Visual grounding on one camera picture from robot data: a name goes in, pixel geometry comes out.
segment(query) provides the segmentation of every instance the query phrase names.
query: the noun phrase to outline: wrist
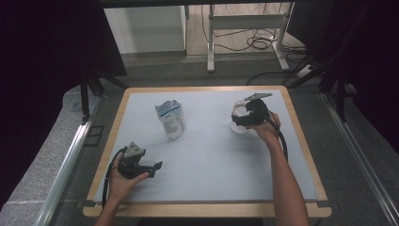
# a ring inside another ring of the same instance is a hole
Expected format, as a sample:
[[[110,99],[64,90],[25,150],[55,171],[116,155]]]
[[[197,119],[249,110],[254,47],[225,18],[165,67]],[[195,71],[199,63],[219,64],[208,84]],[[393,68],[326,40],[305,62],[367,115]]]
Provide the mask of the wrist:
[[[276,133],[267,133],[263,136],[266,145],[279,143],[279,136]]]
[[[267,149],[269,150],[270,153],[274,152],[281,152],[282,148],[279,143],[279,138],[278,137],[269,137],[264,140],[264,143],[266,144]]]
[[[109,206],[114,206],[117,208],[120,206],[121,203],[122,203],[122,199],[120,199],[118,197],[113,197],[113,196],[108,197],[108,200],[106,201],[106,205],[109,204]]]

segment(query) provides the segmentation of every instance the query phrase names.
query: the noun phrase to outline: equipment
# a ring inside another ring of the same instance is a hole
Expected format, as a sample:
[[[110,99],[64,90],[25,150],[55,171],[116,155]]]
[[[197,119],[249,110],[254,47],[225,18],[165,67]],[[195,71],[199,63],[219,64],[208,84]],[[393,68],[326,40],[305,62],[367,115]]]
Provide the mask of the equipment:
[[[117,156],[122,153],[123,157],[120,159],[118,164],[118,172],[120,175],[126,179],[133,179],[138,175],[148,172],[150,178],[155,176],[155,172],[162,167],[162,161],[153,165],[153,167],[140,166],[138,162],[141,157],[145,155],[146,150],[138,147],[133,141],[130,143],[129,147],[124,147],[120,149],[115,155],[112,161],[109,163],[108,170],[106,171],[104,179],[104,190],[103,190],[103,207],[106,203],[106,195],[108,190],[108,180],[111,176],[111,170],[113,170],[113,165]]]
[[[252,96],[247,97],[245,100],[249,102],[246,103],[246,110],[249,112],[249,114],[246,116],[231,115],[231,118],[232,121],[234,121],[237,125],[242,126],[259,125],[264,122],[269,122],[279,135],[285,158],[288,161],[287,144],[285,142],[285,138],[282,135],[282,132],[279,130],[279,126],[270,119],[270,113],[272,112],[267,108],[267,105],[261,99],[271,95],[271,93],[255,93]]]

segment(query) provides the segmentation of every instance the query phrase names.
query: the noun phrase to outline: metal stand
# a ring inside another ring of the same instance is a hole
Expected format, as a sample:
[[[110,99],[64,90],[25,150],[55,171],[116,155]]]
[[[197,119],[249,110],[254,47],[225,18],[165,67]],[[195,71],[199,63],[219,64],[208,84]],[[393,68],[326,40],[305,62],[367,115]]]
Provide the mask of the metal stand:
[[[273,49],[279,60],[283,71],[288,71],[287,61],[281,52],[281,42],[287,29],[288,21],[291,16],[293,3],[290,3],[284,14],[268,15],[228,15],[215,16],[214,5],[209,6],[209,43],[208,43],[208,72],[215,71],[215,52],[214,52],[214,30],[229,29],[260,29],[260,28],[279,28],[277,42],[273,42]]]
[[[102,96],[104,94],[104,87],[99,77],[104,78],[108,82],[113,83],[114,85],[120,87],[123,90],[127,90],[129,88],[129,85],[119,81],[114,76],[103,74],[98,71],[89,72],[88,70],[86,70],[86,72],[83,73],[81,76],[81,84],[80,84],[80,94],[82,98],[82,112],[83,112],[82,125],[86,124],[86,122],[88,122],[88,119],[90,118],[89,106],[88,106],[88,87],[95,96]]]

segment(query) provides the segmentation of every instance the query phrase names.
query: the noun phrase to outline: aluminum rail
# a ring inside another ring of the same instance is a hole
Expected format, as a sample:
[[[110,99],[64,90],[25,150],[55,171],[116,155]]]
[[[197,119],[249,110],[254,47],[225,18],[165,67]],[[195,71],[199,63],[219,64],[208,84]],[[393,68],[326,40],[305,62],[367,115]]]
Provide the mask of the aluminum rail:
[[[59,169],[58,174],[53,181],[50,191],[33,225],[45,226],[50,223],[51,218],[53,217],[53,214],[56,210],[56,206],[58,205],[59,199],[64,192],[65,185],[70,178],[76,159],[80,154],[80,150],[82,149],[86,135],[88,134],[88,129],[92,124],[93,115],[97,111],[97,107],[100,101],[101,97],[94,97],[94,100],[92,101],[90,106],[91,117],[88,119],[88,122],[86,124],[79,126],[76,135],[73,138],[72,144],[67,152],[67,155],[62,162],[61,168]]]
[[[364,155],[361,147],[350,131],[349,127],[346,123],[342,122],[341,118],[338,116],[335,111],[336,107],[334,101],[330,94],[322,93],[323,99],[326,101],[329,112],[331,113],[332,118],[337,124],[343,138],[346,141],[351,153],[353,154],[356,162],[359,165],[361,172],[363,173],[364,178],[369,184],[370,188],[375,194],[375,197],[384,211],[385,216],[392,226],[399,225],[399,212],[393,202],[390,194],[387,192],[386,188],[382,185],[381,181],[378,179],[378,176],[375,174],[373,167],[370,165],[367,160],[366,155]]]

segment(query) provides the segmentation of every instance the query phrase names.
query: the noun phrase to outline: black curtain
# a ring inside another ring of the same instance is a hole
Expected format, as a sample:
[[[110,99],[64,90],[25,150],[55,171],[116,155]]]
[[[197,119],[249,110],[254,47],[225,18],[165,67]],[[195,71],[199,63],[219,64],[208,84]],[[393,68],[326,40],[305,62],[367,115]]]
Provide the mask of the black curtain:
[[[354,103],[399,153],[399,1],[375,1],[344,56]]]
[[[50,133],[83,74],[126,75],[99,1],[1,1],[1,204]]]

